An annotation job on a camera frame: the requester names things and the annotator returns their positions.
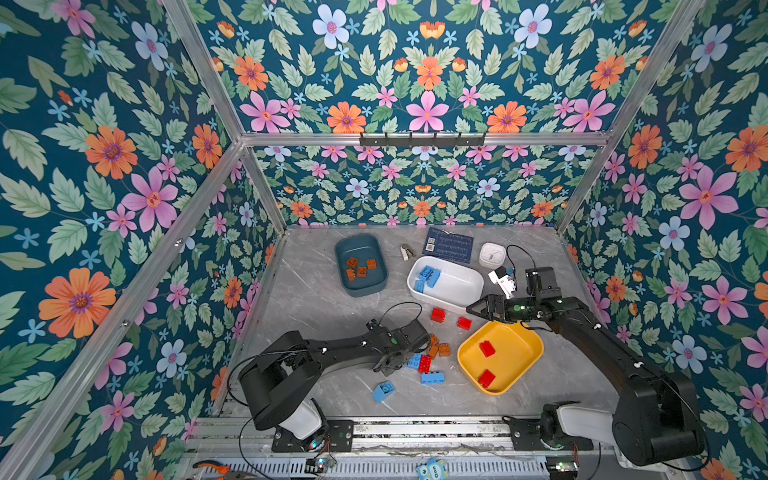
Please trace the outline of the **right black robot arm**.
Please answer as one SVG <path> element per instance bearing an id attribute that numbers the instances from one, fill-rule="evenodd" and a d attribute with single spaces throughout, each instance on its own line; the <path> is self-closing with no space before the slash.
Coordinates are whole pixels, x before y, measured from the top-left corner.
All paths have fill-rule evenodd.
<path id="1" fill-rule="evenodd" d="M 467 313 L 492 325 L 544 322 L 575 345 L 619 396 L 614 412 L 569 401 L 545 405 L 539 421 L 544 444 L 555 446 L 574 439 L 608 444 L 637 467 L 708 451 L 690 379 L 647 363 L 613 337 L 584 302 L 562 295 L 552 268 L 531 268 L 525 275 L 525 296 L 488 294 L 467 306 Z"/>

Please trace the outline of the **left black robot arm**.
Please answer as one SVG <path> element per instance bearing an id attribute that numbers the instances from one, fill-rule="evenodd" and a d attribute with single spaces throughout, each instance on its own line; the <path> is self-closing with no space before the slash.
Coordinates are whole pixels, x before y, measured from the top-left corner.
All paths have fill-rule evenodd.
<path id="1" fill-rule="evenodd" d="M 312 441 L 327 431 L 321 409 L 309 398 L 324 375 L 365 367 L 389 376 L 431 345 L 417 319 L 393 330 L 372 320 L 366 328 L 362 335 L 335 340 L 306 339 L 293 330 L 253 356 L 238 382 L 255 429 L 280 427 L 300 441 Z"/>

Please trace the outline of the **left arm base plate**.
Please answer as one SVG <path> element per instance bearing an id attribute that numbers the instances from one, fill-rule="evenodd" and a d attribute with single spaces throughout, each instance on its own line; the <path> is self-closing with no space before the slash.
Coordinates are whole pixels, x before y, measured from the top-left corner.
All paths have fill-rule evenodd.
<path id="1" fill-rule="evenodd" d="M 347 453 L 352 450 L 355 422 L 348 419 L 328 420 L 327 425 L 307 439 L 299 440 L 288 430 L 278 427 L 273 436 L 273 453 Z"/>

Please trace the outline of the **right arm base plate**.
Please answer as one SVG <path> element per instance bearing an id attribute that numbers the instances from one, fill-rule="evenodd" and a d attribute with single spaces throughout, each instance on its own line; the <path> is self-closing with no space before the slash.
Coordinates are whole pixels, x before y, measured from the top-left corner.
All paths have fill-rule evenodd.
<path id="1" fill-rule="evenodd" d="M 593 451 L 594 443 L 584 437 L 563 433 L 551 420 L 503 416 L 515 451 Z"/>

